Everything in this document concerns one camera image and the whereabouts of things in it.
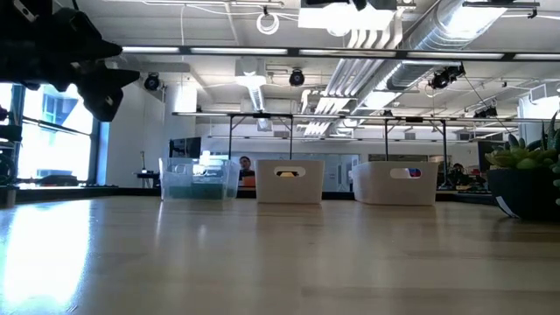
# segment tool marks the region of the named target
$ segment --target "clear plastic bin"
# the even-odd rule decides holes
[[[227,200],[237,196],[238,164],[219,159],[159,159],[162,200]]]

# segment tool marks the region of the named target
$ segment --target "potted plant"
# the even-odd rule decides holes
[[[493,165],[487,174],[488,185],[501,210],[513,218],[560,221],[560,130],[554,129],[556,114],[549,132],[525,145],[509,135],[503,147],[486,154]]]

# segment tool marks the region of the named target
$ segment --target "white plastic bin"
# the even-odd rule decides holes
[[[159,159],[161,199],[227,200],[237,196],[240,166],[231,161]]]
[[[395,206],[436,203],[438,163],[368,162],[355,166],[352,177],[359,202]]]
[[[325,161],[256,161],[256,199],[262,203],[318,204]]]

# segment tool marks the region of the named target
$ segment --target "table surface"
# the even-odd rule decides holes
[[[22,205],[0,222],[0,313],[560,309],[560,228],[494,206],[111,197]]]

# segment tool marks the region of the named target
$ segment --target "dark plant pot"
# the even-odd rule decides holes
[[[553,185],[560,175],[548,168],[491,170],[488,185],[501,210],[513,218],[560,221],[560,189]]]

